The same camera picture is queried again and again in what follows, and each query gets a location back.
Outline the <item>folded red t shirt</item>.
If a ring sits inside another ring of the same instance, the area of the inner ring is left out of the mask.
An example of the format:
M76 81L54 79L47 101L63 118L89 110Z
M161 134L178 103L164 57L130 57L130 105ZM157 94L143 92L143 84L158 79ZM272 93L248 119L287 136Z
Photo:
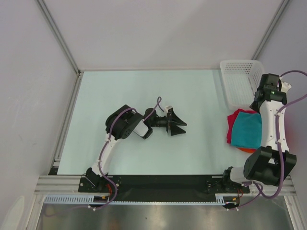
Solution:
M235 123L235 120L238 116L238 114L242 112L245 114L255 114L255 111L251 111L251 110L243 110L243 109L237 109L233 114L229 115L227 117L227 122L228 122L228 132L227 132L227 136L226 136L226 142L228 144L231 143L231 139L232 139L232 129Z

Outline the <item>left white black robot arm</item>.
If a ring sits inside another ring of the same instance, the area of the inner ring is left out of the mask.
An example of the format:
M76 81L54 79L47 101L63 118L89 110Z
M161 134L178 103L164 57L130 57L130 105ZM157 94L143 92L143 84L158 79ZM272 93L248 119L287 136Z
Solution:
M106 184L106 176L112 160L112 150L120 140L135 133L147 139L154 127L165 128L170 136L185 134L181 127L187 123L181 120L172 106L165 108L165 116L158 116L155 108L148 108L142 115L132 107L124 105L111 114L106 120L106 138L97 160L85 173L84 185L88 184L95 192L102 191Z

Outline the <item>left aluminium corner post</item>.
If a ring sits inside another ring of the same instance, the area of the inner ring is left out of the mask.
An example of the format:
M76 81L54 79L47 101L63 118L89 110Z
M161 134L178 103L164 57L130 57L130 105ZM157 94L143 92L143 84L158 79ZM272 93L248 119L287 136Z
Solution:
M56 21L54 20L50 10L48 9L47 4L45 3L44 0L35 0L39 10L41 11L43 17L45 18L47 25L49 26L52 34L54 35L58 45L60 46L64 56L66 57L68 63L70 64L71 68L73 69L73 71L79 75L80 74L80 70L76 64L76 61L74 60L71 51L61 33L61 31L59 30Z

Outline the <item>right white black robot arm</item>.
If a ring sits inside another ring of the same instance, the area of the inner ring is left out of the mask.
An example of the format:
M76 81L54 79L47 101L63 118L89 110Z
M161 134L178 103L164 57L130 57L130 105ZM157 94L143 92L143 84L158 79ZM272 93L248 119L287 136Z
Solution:
M285 178L297 162L290 153L285 137L284 115L289 103L287 93L282 91L279 75L263 74L250 108L259 113L262 121L260 147L251 154L242 167L229 167L223 173L221 186L233 192L238 186L260 184L276 186L275 198L281 191Z

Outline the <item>right aluminium corner post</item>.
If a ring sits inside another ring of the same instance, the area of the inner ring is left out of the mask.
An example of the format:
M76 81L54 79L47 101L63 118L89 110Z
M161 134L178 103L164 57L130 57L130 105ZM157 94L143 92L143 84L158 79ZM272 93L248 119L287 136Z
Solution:
M267 43L269 42L273 32L277 28L280 20L282 19L284 13L286 12L287 8L291 4L291 0L282 0L280 5L278 6L276 12L273 15L272 20L270 21L267 29L265 30L264 35L262 36L255 52L253 53L251 59L258 60L261 56L262 52L264 51Z

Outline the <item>folded orange t shirt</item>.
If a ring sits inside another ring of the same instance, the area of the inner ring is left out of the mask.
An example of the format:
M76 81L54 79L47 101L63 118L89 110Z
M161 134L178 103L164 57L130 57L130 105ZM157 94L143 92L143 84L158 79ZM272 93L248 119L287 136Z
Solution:
M240 151L243 151L243 152L249 153L249 154L252 154L252 153L254 153L254 152L256 151L256 149L249 149L249 148L239 148L239 147L238 147L238 149L239 149Z

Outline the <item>aluminium frame rail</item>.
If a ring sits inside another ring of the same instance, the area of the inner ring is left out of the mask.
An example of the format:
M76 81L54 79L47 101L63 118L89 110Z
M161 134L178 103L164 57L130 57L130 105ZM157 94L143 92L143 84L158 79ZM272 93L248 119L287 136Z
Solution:
M78 193L81 175L44 175L40 176L34 194L75 195ZM291 176L283 182L280 196L296 196Z

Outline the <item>aluminium corner post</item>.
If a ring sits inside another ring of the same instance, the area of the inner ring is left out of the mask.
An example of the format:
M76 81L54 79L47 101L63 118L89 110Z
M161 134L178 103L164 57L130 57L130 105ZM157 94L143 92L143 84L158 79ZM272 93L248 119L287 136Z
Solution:
M282 0L280 5L278 6L276 12L273 15L272 20L270 21L267 29L265 30L264 35L262 36L255 52L253 53L251 59L258 60L261 56L262 52L264 51L267 43L269 42L273 32L277 28L280 20L282 19L284 13L286 12L287 8L291 4L291 0Z
M52 34L54 35L58 45L60 46L64 56L66 57L68 63L70 64L71 68L73 69L73 71L79 75L80 74L80 70L76 64L76 61L74 60L71 51L61 33L61 31L59 30L56 21L54 20L50 10L48 9L47 4L45 3L44 0L35 0L39 10L41 11L43 17L45 18L47 25L49 26Z

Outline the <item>teal t shirt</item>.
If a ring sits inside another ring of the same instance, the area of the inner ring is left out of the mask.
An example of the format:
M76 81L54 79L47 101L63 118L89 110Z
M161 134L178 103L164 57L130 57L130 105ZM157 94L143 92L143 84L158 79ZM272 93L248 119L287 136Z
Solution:
M257 149L261 146L262 121L258 113L239 112L231 136L231 145L239 148Z

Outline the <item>white plastic perforated basket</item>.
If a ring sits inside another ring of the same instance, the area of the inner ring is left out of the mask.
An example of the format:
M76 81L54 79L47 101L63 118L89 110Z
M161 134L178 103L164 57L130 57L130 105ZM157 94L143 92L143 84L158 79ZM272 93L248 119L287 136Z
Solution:
M264 66L257 60L223 60L220 62L224 93L230 110L249 109L259 86Z

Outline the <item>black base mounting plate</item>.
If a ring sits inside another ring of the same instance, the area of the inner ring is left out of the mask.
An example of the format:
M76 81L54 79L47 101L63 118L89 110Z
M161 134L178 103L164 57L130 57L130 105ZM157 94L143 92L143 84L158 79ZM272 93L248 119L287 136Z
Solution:
M118 188L117 195L188 201L204 199L209 194L247 195L248 187L242 187L222 179L221 175L111 175L109 179Z

